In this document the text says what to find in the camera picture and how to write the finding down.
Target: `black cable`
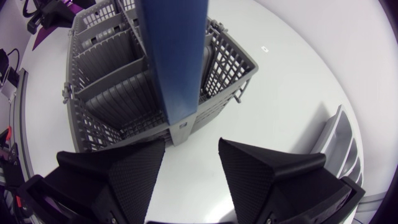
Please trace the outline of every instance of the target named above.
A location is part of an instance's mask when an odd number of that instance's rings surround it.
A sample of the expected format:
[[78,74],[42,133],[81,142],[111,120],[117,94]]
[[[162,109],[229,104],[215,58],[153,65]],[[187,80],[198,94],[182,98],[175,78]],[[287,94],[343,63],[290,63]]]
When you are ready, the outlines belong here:
[[10,54],[12,54],[14,51],[16,51],[18,53],[18,60],[17,60],[17,67],[15,68],[15,72],[18,71],[18,66],[19,66],[19,50],[18,49],[13,49],[11,52],[9,52],[7,54],[7,56],[9,56]]
[[24,8],[22,9],[22,15],[24,15],[24,17],[26,17],[26,18],[32,17],[37,12],[37,10],[34,12],[27,12],[27,2],[28,1],[29,0],[25,0]]
[[359,222],[360,224],[363,224],[363,222],[357,220],[356,218],[354,218],[355,221]]

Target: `black device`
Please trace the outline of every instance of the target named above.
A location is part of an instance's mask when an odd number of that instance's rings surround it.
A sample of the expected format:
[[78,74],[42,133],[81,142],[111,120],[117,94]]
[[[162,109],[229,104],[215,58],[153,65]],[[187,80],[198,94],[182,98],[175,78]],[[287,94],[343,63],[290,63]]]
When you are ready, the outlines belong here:
[[289,154],[220,139],[221,163],[238,222],[339,223],[364,195],[323,166],[324,154]]
[[44,29],[48,29],[51,26],[71,28],[75,18],[75,14],[68,6],[59,0],[51,0],[45,6],[38,8],[38,10],[27,16],[32,16],[27,24],[27,30],[31,34],[37,32],[39,24],[42,24]]
[[4,83],[6,79],[6,74],[9,66],[9,60],[7,53],[0,49],[0,86]]

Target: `small label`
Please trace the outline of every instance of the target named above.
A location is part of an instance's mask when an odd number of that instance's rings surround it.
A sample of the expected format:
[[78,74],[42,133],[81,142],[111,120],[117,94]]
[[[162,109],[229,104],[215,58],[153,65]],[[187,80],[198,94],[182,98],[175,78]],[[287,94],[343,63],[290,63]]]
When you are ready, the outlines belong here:
[[266,48],[266,46],[262,46],[261,49],[262,49],[265,53],[268,53],[268,51],[269,51],[269,50]]

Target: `white wall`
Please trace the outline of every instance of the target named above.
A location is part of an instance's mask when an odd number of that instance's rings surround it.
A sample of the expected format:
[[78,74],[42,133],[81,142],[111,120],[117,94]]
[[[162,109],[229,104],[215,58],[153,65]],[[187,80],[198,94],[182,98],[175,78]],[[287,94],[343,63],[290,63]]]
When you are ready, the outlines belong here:
[[[0,49],[7,53],[17,48],[20,53],[19,65],[22,61],[30,34],[26,23],[19,13],[15,0],[7,0],[0,11]],[[10,66],[16,67],[17,54],[9,56]],[[0,93],[0,132],[8,126],[9,103],[7,97]]]
[[398,47],[379,1],[257,1],[329,66],[359,122],[366,195],[385,192],[398,163]]

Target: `dish rack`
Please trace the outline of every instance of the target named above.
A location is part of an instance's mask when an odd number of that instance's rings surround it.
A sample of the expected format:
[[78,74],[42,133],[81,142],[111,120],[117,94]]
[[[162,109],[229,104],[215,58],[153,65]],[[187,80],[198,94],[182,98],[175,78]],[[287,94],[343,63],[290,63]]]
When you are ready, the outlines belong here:
[[351,124],[343,105],[327,121],[311,153],[326,155],[325,169],[337,178],[349,177],[359,186],[363,185],[363,168],[359,159]]
[[[240,103],[258,69],[226,31],[207,20],[200,97],[188,134],[219,115],[232,98]],[[63,90],[76,151],[156,138],[173,144],[170,130],[181,124],[167,124],[148,68],[133,1],[105,0],[76,15]]]

